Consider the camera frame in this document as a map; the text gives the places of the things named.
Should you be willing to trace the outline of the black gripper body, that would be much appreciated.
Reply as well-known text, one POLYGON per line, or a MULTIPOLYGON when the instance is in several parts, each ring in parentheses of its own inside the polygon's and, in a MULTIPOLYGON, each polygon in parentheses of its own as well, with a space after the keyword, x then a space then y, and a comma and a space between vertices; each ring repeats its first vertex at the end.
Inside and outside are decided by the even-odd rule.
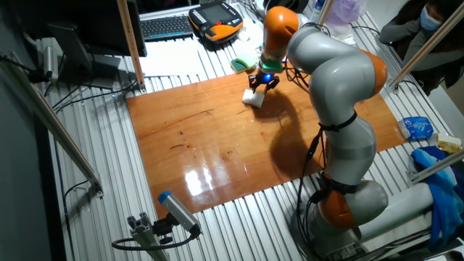
POLYGON ((266 85, 272 80, 273 77, 277 77, 277 76, 274 73, 263 72, 259 70, 258 73, 255 75, 255 77, 259 85, 262 85, 262 84, 266 85))

